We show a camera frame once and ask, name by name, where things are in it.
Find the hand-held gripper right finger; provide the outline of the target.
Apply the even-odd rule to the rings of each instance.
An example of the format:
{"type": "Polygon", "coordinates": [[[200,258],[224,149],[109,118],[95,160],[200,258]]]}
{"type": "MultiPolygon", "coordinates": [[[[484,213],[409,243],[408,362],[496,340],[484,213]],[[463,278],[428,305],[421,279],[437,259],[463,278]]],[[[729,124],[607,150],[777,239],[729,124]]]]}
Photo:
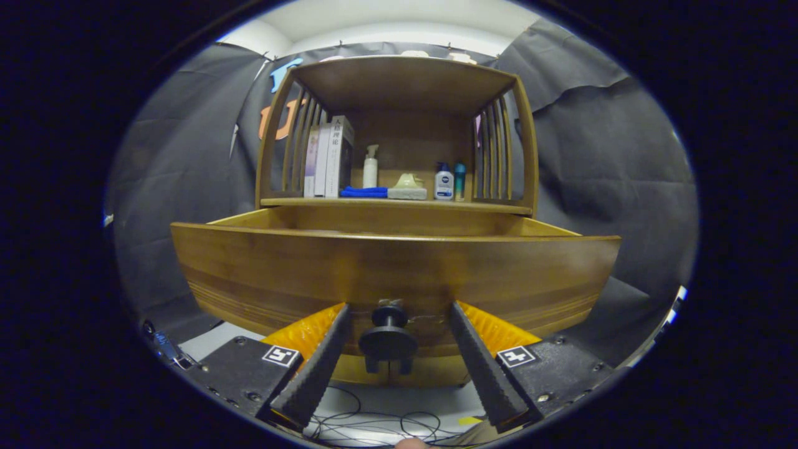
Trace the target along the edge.
{"type": "Polygon", "coordinates": [[[602,360],[578,339],[553,334],[491,354],[464,303],[451,303],[451,333],[489,423],[496,431],[563,415],[615,387],[626,370],[602,360]]]}

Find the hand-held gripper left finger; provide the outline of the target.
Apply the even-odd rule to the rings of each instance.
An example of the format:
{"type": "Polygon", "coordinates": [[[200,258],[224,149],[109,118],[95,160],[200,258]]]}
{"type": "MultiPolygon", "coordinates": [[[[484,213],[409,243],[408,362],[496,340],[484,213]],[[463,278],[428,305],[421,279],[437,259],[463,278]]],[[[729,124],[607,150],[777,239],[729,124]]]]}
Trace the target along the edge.
{"type": "Polygon", "coordinates": [[[315,314],[321,329],[307,342],[265,343],[234,336],[186,370],[189,380],[245,415],[302,431],[310,423],[350,338],[350,304],[315,314]]]}

